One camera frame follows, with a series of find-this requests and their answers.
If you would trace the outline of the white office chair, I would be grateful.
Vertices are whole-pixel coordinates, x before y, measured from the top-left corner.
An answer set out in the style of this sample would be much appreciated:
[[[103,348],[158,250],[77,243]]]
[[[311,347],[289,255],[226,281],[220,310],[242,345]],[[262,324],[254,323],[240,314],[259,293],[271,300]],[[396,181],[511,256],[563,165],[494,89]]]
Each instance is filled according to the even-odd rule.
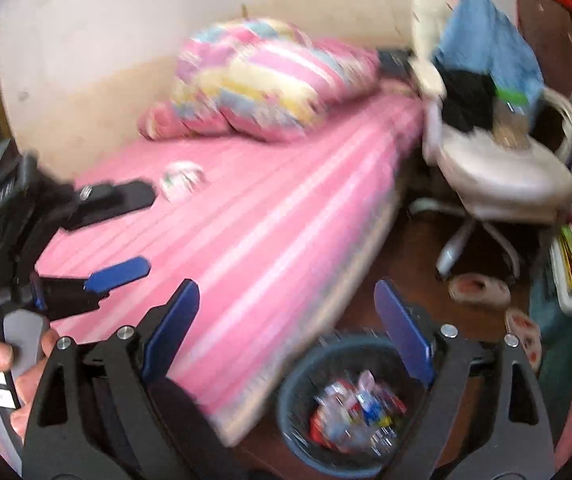
[[[464,133],[445,124],[441,112],[446,87],[432,51],[460,1],[412,0],[413,56],[408,62],[424,103],[423,159],[439,169],[458,201],[421,197],[410,211],[441,211],[464,219],[436,262],[442,278],[450,275],[476,226],[503,247],[513,276],[519,276],[518,252],[497,226],[525,223],[553,229],[569,214],[572,104],[545,84],[534,105],[520,92],[495,86],[490,130]]]

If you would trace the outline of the black garment on chair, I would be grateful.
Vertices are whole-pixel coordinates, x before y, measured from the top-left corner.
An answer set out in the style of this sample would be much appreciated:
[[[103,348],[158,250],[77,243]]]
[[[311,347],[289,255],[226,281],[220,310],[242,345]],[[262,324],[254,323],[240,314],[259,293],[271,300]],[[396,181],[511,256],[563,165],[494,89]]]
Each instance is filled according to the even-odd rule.
[[[493,126],[495,84],[489,74],[454,70],[437,65],[446,87],[442,101],[442,120],[464,133],[475,128],[490,130]]]

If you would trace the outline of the dark blue trash bin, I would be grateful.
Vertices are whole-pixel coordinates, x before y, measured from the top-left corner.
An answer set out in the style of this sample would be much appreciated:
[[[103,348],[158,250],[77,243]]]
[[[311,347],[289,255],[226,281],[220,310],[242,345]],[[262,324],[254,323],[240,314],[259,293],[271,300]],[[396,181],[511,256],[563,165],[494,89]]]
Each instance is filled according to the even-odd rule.
[[[425,393],[386,335],[336,333],[285,379],[277,425],[289,451],[312,469],[371,478],[400,450]]]

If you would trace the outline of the pink cartoon pillow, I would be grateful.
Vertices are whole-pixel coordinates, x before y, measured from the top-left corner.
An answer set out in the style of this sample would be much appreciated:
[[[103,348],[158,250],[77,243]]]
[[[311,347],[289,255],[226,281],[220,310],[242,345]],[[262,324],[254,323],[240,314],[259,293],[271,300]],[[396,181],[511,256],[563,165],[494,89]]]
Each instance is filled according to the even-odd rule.
[[[184,106],[161,101],[141,116],[137,122],[137,131],[145,139],[164,141],[190,136],[220,136],[230,131],[230,125],[211,106]]]

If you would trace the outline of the red snack wrapper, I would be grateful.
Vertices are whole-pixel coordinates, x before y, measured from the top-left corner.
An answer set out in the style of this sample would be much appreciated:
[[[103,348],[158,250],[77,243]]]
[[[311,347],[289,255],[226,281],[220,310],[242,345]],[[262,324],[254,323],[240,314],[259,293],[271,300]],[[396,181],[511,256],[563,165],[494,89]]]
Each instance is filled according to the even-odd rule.
[[[355,382],[338,379],[316,398],[311,439],[344,454],[391,454],[398,445],[408,408],[386,382],[364,370]]]

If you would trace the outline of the pink slipper far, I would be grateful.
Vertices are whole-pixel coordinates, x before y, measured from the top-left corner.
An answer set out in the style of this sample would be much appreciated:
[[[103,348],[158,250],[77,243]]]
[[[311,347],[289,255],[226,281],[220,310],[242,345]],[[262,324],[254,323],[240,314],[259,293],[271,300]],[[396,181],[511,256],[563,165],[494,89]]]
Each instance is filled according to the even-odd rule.
[[[497,278],[484,274],[457,275],[449,281],[449,295],[458,304],[503,309],[510,304],[510,288]]]

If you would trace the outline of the blue towel on chair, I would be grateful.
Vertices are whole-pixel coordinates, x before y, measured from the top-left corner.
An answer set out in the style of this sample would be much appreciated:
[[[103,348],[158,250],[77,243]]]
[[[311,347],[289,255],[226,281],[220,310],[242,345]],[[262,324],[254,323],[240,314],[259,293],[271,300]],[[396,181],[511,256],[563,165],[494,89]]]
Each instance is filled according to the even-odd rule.
[[[536,104],[544,79],[532,47],[492,0],[461,0],[446,22],[432,60],[447,70],[487,74],[501,89]]]

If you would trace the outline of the pink striped bed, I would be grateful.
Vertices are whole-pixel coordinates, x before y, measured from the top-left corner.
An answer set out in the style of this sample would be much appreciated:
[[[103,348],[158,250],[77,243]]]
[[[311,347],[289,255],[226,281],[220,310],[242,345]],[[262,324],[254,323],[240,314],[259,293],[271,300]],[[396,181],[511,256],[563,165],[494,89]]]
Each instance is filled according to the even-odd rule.
[[[423,122],[419,100],[379,93],[293,144],[221,136],[126,146],[78,183],[158,183],[176,162],[197,165],[205,183],[54,238],[38,264],[44,275],[82,278],[134,257],[152,267],[98,310],[59,321],[59,333],[105,339],[194,281],[198,315],[168,375],[236,445],[287,365],[338,321],[362,282],[397,214],[399,172]]]

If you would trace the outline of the black bag on bed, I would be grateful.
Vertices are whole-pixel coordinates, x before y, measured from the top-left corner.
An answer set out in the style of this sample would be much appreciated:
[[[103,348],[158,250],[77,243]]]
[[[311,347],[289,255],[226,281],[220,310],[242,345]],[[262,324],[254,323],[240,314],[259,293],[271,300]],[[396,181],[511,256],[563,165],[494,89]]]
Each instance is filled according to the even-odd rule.
[[[377,49],[380,65],[380,74],[386,78],[409,80],[411,77],[410,62],[413,51],[411,49]]]

